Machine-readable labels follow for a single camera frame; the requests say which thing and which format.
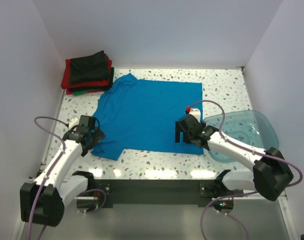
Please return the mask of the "blue t shirt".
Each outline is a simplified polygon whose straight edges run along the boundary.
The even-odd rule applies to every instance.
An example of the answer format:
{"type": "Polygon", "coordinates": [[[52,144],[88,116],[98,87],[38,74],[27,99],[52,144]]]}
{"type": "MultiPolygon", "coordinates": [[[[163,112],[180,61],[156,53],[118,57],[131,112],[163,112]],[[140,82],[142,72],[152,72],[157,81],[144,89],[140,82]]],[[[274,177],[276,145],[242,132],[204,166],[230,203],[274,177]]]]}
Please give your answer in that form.
{"type": "Polygon", "coordinates": [[[175,142],[175,122],[202,100],[202,84],[137,79],[115,80],[93,114],[105,134],[92,155],[117,160],[124,149],[201,155],[203,149],[175,142]]]}

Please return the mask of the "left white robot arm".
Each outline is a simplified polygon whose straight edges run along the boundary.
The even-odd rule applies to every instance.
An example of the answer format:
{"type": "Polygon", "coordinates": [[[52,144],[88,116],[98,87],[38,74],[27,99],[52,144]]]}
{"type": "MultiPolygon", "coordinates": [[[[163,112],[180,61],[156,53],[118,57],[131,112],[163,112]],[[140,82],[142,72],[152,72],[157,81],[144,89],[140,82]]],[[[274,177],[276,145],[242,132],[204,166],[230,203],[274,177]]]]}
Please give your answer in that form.
{"type": "Polygon", "coordinates": [[[87,171],[76,171],[64,181],[73,163],[84,157],[105,134],[100,130],[99,120],[82,115],[75,123],[66,125],[69,129],[58,139],[61,146],[49,165],[32,182],[26,182],[20,189],[20,210],[22,221],[56,227],[63,218],[65,208],[79,195],[100,192],[94,175],[87,171]]]}

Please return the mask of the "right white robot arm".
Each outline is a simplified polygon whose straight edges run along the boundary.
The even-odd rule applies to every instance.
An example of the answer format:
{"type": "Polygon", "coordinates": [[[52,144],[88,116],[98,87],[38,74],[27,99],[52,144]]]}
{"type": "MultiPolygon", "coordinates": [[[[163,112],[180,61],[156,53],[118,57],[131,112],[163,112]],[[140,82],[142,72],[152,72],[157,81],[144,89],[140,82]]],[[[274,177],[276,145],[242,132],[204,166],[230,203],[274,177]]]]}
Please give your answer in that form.
{"type": "Polygon", "coordinates": [[[181,141],[224,154],[247,168],[243,172],[221,172],[214,180],[216,198],[255,191],[265,199],[275,201],[293,180],[293,173],[278,149],[265,150],[242,143],[214,126],[201,123],[191,114],[175,123],[175,142],[181,141]]]}

